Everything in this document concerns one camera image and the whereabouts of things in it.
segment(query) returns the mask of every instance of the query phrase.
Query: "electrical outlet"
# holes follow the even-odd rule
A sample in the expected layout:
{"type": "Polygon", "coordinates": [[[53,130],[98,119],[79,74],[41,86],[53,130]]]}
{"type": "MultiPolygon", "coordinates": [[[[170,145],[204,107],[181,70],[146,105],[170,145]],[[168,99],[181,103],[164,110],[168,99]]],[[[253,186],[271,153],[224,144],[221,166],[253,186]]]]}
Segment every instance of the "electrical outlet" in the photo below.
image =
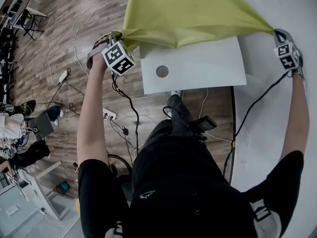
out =
{"type": "MultiPolygon", "coordinates": [[[[115,113],[115,112],[113,112],[113,111],[111,111],[111,110],[109,110],[109,109],[103,108],[103,116],[105,116],[105,113],[107,113],[107,115],[108,115],[109,117],[112,117],[112,120],[115,120],[115,119],[117,118],[117,113],[115,113]]],[[[110,118],[109,118],[109,117],[106,117],[104,120],[105,120],[105,121],[110,121],[110,118]]]]}
{"type": "Polygon", "coordinates": [[[60,82],[60,83],[63,82],[64,79],[65,79],[67,76],[68,76],[68,72],[67,72],[67,70],[66,70],[66,71],[64,71],[64,72],[62,73],[62,75],[59,77],[59,82],[60,82]]]}

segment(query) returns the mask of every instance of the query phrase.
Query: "white board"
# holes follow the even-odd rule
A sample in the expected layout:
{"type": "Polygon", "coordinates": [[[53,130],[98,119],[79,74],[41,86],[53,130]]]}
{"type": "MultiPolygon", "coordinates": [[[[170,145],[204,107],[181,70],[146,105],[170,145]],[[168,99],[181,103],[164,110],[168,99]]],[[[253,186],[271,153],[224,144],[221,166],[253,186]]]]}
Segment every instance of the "white board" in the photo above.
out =
{"type": "Polygon", "coordinates": [[[246,84],[237,37],[177,49],[142,43],[140,55],[145,94],[246,84]],[[164,78],[156,74],[161,65],[164,78]]]}

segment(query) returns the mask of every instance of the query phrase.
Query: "white table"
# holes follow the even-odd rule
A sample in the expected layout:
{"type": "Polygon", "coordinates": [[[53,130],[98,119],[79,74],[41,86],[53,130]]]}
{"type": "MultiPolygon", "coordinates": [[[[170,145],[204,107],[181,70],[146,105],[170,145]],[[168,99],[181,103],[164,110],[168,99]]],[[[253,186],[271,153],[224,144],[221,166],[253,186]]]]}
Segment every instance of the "white table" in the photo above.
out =
{"type": "Polygon", "coordinates": [[[237,37],[177,49],[142,43],[140,55],[145,94],[246,84],[237,37]],[[161,65],[164,78],[157,76],[161,65]]]}
{"type": "Polygon", "coordinates": [[[53,191],[52,189],[46,188],[39,183],[39,179],[52,171],[53,169],[57,168],[61,165],[61,161],[56,162],[52,166],[48,167],[41,173],[39,173],[36,177],[32,176],[31,174],[25,172],[24,170],[21,170],[19,172],[22,179],[27,181],[33,188],[34,191],[36,191],[36,194],[34,193],[26,195],[27,200],[32,200],[40,209],[45,208],[45,211],[50,214],[52,217],[56,218],[57,220],[62,220],[62,218],[65,216],[65,214],[70,210],[69,208],[64,208],[61,212],[58,212],[53,204],[51,203],[51,200],[54,197],[58,197],[60,195],[57,194],[57,192],[53,191]]]}
{"type": "Polygon", "coordinates": [[[23,14],[23,11],[25,9],[29,10],[29,12],[31,14],[34,14],[34,15],[39,15],[39,16],[44,16],[46,17],[45,14],[37,11],[37,10],[34,10],[32,8],[29,7],[29,4],[30,4],[30,1],[31,0],[23,0],[22,4],[20,5],[17,13],[15,14],[15,18],[14,18],[14,21],[12,23],[12,27],[15,27],[15,28],[19,28],[19,29],[23,29],[23,27],[21,25],[18,24],[18,21],[19,19],[21,18],[22,14],[23,14]]]}

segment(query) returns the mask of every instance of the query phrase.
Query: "wooden floor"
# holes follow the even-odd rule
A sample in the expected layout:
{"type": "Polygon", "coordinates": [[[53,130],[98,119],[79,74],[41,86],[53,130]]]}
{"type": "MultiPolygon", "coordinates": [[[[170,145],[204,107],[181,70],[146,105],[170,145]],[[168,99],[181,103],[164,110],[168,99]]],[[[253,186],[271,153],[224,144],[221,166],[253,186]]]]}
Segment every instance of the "wooden floor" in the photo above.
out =
{"type": "MultiPolygon", "coordinates": [[[[15,54],[15,60],[19,69],[15,73],[17,80],[12,91],[12,97],[15,104],[21,104],[28,100],[36,100],[37,103],[47,103],[53,97],[58,86],[54,86],[48,67],[47,59],[50,52],[69,32],[76,20],[87,8],[94,6],[103,1],[108,2],[108,6],[94,14],[91,20],[79,31],[75,47],[77,56],[84,68],[86,68],[86,56],[91,50],[94,42],[101,35],[113,30],[121,30],[128,0],[39,0],[41,4],[32,3],[31,7],[38,9],[48,16],[41,25],[40,29],[44,33],[36,33],[35,41],[23,36],[20,30],[19,48],[15,54]]],[[[69,34],[59,47],[52,53],[50,63],[52,67],[53,79],[58,81],[59,76],[68,67],[71,68],[71,74],[68,82],[78,90],[85,92],[87,84],[87,75],[75,58],[75,52],[72,47],[72,41],[76,30],[89,18],[94,9],[90,9],[78,20],[74,31],[69,34]]],[[[138,50],[133,54],[138,60],[138,67],[131,70],[123,77],[118,78],[120,88],[133,99],[133,105],[141,115],[147,115],[156,123],[165,119],[162,108],[166,105],[168,95],[166,93],[155,96],[148,96],[143,93],[142,74],[139,62],[138,50]]],[[[184,94],[184,103],[192,112],[194,118],[198,118],[200,108],[205,98],[206,89],[186,90],[184,94]]],[[[61,102],[66,106],[73,103],[80,112],[83,96],[73,88],[64,84],[54,101],[61,102]]],[[[128,100],[115,93],[111,87],[110,72],[106,72],[103,89],[103,105],[114,112],[118,113],[118,118],[124,116],[133,116],[134,113],[130,108],[128,100]]],[[[47,105],[37,105],[34,115],[45,110],[47,105]]],[[[50,174],[41,179],[43,185],[55,187],[62,181],[67,181],[71,185],[68,195],[77,196],[76,174],[73,172],[73,162],[77,161],[76,157],[76,133],[79,116],[70,110],[63,108],[65,118],[59,120],[59,126],[54,125],[55,132],[47,137],[47,145],[51,151],[51,159],[42,159],[29,168],[30,171],[38,173],[61,160],[62,165],[52,171],[50,174]]],[[[229,87],[210,88],[208,98],[205,101],[202,115],[209,115],[218,124],[218,127],[210,133],[222,137],[232,137],[232,104],[229,87]]],[[[149,133],[155,127],[155,123],[148,117],[140,116],[139,125],[139,144],[143,144],[149,133]]],[[[135,134],[135,117],[120,119],[117,123],[129,129],[128,140],[136,145],[135,134]]],[[[208,136],[207,145],[215,161],[223,169],[224,161],[230,150],[230,143],[221,141],[208,136]]],[[[109,153],[123,156],[130,162],[125,141],[117,135],[108,122],[105,122],[105,138],[109,153]]]]}

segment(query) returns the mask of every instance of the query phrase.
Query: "black and white marker cube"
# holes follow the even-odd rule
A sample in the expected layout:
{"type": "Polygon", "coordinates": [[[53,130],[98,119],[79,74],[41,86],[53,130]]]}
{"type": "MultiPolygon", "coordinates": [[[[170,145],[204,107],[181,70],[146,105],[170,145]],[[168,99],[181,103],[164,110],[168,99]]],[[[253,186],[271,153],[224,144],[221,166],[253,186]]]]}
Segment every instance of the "black and white marker cube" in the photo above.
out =
{"type": "Polygon", "coordinates": [[[135,66],[135,61],[121,41],[114,43],[110,48],[102,51],[109,69],[122,76],[135,66]]]}
{"type": "Polygon", "coordinates": [[[284,69],[296,69],[298,68],[299,52],[293,43],[289,42],[285,45],[279,46],[274,49],[276,56],[282,62],[284,69]]]}

